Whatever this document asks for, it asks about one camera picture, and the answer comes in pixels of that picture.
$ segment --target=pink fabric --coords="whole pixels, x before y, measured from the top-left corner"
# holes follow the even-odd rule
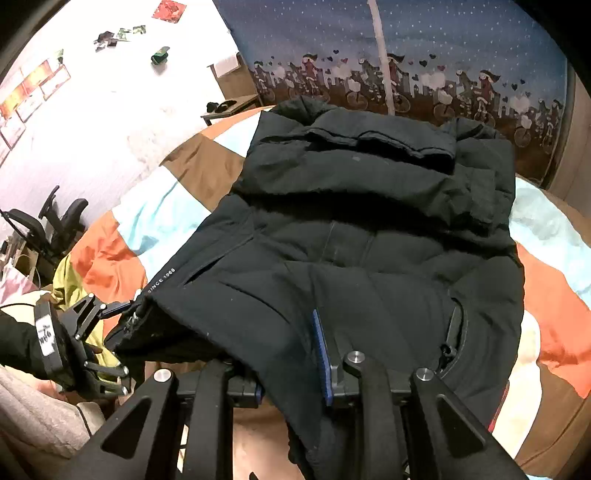
[[[37,290],[35,284],[14,268],[10,262],[4,265],[0,280],[0,307],[10,303],[11,298],[20,297],[34,290]]]

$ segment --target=silver screw head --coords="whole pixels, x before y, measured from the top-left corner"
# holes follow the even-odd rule
[[[353,350],[352,352],[347,353],[347,359],[354,364],[360,364],[365,360],[365,353]]]
[[[168,370],[167,368],[161,368],[154,374],[154,379],[156,382],[164,383],[170,380],[170,377],[173,376],[173,373]]]
[[[417,378],[424,382],[432,380],[434,376],[433,370],[429,370],[428,368],[421,367],[417,370]]]

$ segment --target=sticker on wall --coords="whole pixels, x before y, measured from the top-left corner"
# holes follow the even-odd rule
[[[388,113],[391,93],[396,115],[435,125],[464,117],[498,129],[516,147],[520,174],[537,182],[545,175],[564,111],[567,63],[512,0],[214,3],[267,105],[308,95]],[[380,24],[383,58],[374,30]]]

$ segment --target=starry blue sky illustration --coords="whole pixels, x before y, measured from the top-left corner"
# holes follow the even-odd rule
[[[284,67],[290,61],[301,65],[306,53],[318,54],[316,66],[324,69],[345,58],[353,70],[360,70],[359,58],[379,64],[371,12],[362,0],[214,3],[251,68],[255,60],[263,61],[268,71],[273,71],[278,61]],[[546,31],[511,0],[377,3],[386,48],[405,55],[400,67],[411,77],[436,72],[441,66],[449,80],[457,81],[456,70],[465,70],[471,80],[477,80],[480,70],[486,69],[501,76],[494,88],[502,96],[529,92],[534,106],[539,98],[546,105],[554,98],[564,102],[564,54]],[[427,66],[420,65],[420,60],[427,60]]]

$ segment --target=white label on glove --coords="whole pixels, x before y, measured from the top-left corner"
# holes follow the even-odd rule
[[[37,327],[37,336],[39,337],[39,345],[41,345],[41,353],[43,356],[51,355],[56,349],[56,336],[53,332],[53,324],[51,316],[45,315],[35,322]]]

